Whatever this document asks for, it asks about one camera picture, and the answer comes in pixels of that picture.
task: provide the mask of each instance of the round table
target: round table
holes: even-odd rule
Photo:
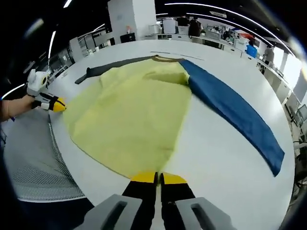
[[[229,215],[237,230],[278,229],[292,194],[293,143],[276,94],[249,62],[220,49],[190,42],[136,41],[107,47],[84,58],[55,79],[49,91],[64,97],[69,104],[72,98],[98,80],[93,77],[79,85],[74,83],[86,73],[87,67],[157,54],[190,60],[234,89],[259,113],[285,152],[281,171],[274,177],[258,151],[226,120],[193,96],[178,137],[177,150],[164,172],[187,180],[194,195],[205,197]],[[129,179],[80,150],[71,141],[61,113],[50,112],[50,117],[62,157],[93,205],[112,194],[122,194]]]

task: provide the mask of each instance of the gray mesh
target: gray mesh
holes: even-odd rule
[[[84,197],[63,161],[47,111],[35,109],[16,118],[7,134],[4,159],[20,199]]]

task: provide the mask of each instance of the blue fabric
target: blue fabric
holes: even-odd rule
[[[257,149],[276,176],[281,169],[284,152],[259,114],[212,74],[190,61],[179,62],[190,75],[192,93],[235,127]]]
[[[257,49],[255,47],[251,46],[251,45],[248,45],[246,53],[248,55],[252,56],[253,58],[255,58],[256,55],[257,55]]]

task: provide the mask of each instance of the ceiling light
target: ceiling light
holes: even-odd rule
[[[53,43],[53,39],[54,39],[54,36],[55,36],[55,35],[56,35],[56,31],[53,31],[52,36],[51,36],[50,45],[49,45],[48,59],[50,59],[50,54],[51,54],[52,43]]]
[[[72,0],[67,0],[67,2],[65,3],[65,5],[63,6],[63,8],[66,8],[69,6],[69,4],[71,3]]]
[[[1,97],[1,100],[3,100],[3,99],[4,99],[7,95],[9,95],[11,92],[13,92],[13,91],[19,89],[20,87],[23,87],[24,85],[25,85],[25,84],[21,84],[21,85],[17,86],[16,88],[14,88],[14,89],[8,91],[6,94],[4,94],[4,95]]]
[[[218,17],[213,17],[213,16],[210,16],[210,15],[205,15],[205,14],[199,14],[199,13],[187,13],[187,14],[192,14],[192,15],[198,15],[198,16],[204,16],[204,17],[209,17],[209,18],[215,18],[215,19],[219,19],[219,20],[222,20],[222,21],[225,21],[225,22],[228,22],[228,23],[231,23],[231,24],[234,24],[234,25],[237,25],[237,26],[240,26],[241,28],[253,33],[254,35],[256,35],[257,37],[261,38],[263,41],[267,42],[268,44],[270,44],[271,46],[273,46],[272,43],[270,43],[267,39],[265,39],[264,37],[261,37],[259,34],[251,31],[250,29],[248,28],[245,28],[237,23],[233,23],[231,21],[228,21],[228,20],[225,20],[225,19],[222,19],[222,18],[218,18]]]
[[[99,27],[97,27],[96,29],[94,29],[93,32],[96,31],[96,30],[98,30],[100,27],[103,27],[104,25],[105,25],[105,23],[103,23],[101,26],[99,26]]]
[[[294,53],[290,50],[290,48],[279,38],[277,37],[275,34],[273,34],[271,31],[269,31],[267,28],[265,28],[263,25],[259,24],[258,22],[255,22],[254,20],[242,15],[242,14],[239,14],[239,13],[236,13],[236,12],[233,12],[233,11],[230,11],[230,10],[227,10],[227,9],[224,9],[224,8],[221,8],[221,7],[217,7],[217,6],[211,6],[211,5],[206,5],[206,4],[200,4],[200,3],[166,3],[165,5],[197,5],[197,6],[205,6],[205,7],[211,7],[211,8],[215,8],[215,9],[219,9],[219,10],[223,10],[223,11],[226,11],[226,12],[230,12],[230,13],[233,13],[233,14],[236,14],[242,18],[245,18],[246,20],[249,20],[250,22],[256,24],[257,26],[259,26],[260,28],[262,28],[263,30],[265,30],[266,32],[268,32],[269,34],[271,34],[273,37],[275,37],[293,56]]]

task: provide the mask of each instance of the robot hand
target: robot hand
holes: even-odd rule
[[[47,93],[47,80],[49,74],[47,72],[36,72],[35,69],[30,71],[28,76],[27,94],[35,97],[32,108],[41,107],[45,110],[61,112],[66,109],[66,105],[62,98]]]

